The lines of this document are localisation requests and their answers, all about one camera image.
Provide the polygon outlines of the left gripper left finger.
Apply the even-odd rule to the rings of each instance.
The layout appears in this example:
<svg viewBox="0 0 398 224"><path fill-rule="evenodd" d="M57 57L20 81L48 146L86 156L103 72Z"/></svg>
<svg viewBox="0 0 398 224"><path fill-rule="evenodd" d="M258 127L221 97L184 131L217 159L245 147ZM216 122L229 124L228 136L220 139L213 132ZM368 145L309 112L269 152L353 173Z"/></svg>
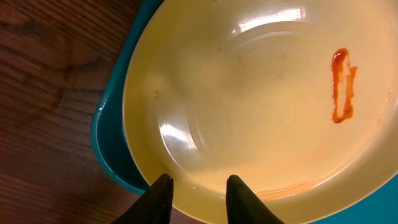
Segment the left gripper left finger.
<svg viewBox="0 0 398 224"><path fill-rule="evenodd" d="M169 224L174 180L162 174L131 207L112 224Z"/></svg>

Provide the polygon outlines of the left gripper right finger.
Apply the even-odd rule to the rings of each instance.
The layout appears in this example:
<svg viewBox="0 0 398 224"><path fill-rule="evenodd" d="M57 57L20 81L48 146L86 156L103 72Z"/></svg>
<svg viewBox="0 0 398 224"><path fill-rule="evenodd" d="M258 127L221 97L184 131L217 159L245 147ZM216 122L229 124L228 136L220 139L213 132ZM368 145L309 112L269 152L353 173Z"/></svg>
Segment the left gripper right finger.
<svg viewBox="0 0 398 224"><path fill-rule="evenodd" d="M237 175L227 180L226 211L229 224L284 224Z"/></svg>

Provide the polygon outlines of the yellow-green plate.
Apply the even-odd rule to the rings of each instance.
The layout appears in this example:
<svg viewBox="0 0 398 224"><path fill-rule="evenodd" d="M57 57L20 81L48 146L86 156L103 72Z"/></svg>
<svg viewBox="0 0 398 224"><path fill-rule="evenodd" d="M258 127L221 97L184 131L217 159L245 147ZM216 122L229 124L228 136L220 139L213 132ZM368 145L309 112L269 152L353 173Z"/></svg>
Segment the yellow-green plate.
<svg viewBox="0 0 398 224"><path fill-rule="evenodd" d="M226 223L238 175L285 223L337 213L397 174L397 2L163 2L127 71L144 180Z"/></svg>

